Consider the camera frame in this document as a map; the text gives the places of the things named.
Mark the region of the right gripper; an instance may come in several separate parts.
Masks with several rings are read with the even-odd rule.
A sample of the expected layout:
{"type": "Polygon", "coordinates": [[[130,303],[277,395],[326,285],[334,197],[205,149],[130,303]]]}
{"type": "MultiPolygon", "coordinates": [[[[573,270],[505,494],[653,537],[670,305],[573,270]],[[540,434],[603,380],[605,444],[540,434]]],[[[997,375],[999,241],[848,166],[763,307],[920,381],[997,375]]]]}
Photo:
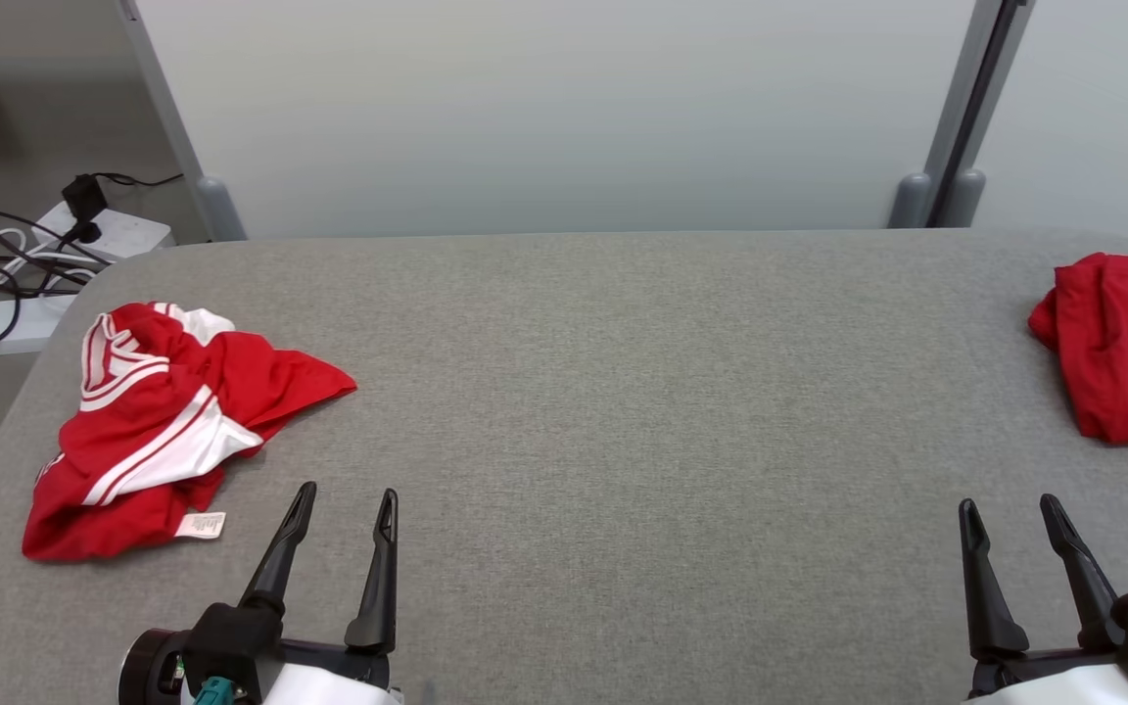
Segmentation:
{"type": "Polygon", "coordinates": [[[992,543],[971,497],[959,504],[968,652],[976,660],[964,704],[1128,704],[1128,647],[1111,610],[1116,593],[1061,501],[1040,496],[1048,540],[1061,559],[1083,650],[1028,652],[989,558],[992,543]]]}

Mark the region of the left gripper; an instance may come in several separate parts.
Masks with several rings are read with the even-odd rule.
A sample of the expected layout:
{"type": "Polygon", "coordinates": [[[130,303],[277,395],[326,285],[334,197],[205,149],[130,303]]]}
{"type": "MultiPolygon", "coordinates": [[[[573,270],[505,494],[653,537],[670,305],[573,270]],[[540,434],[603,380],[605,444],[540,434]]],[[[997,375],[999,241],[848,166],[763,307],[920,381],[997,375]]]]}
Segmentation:
{"type": "MultiPolygon", "coordinates": [[[[259,565],[239,599],[243,610],[285,615],[288,580],[296,550],[307,536],[317,483],[305,482],[268,541],[259,565]]],[[[356,617],[349,623],[346,645],[282,638],[268,647],[259,679],[263,704],[402,704],[390,684],[390,653],[396,647],[398,597],[399,497],[386,488],[373,525],[373,554],[356,617]]]]}

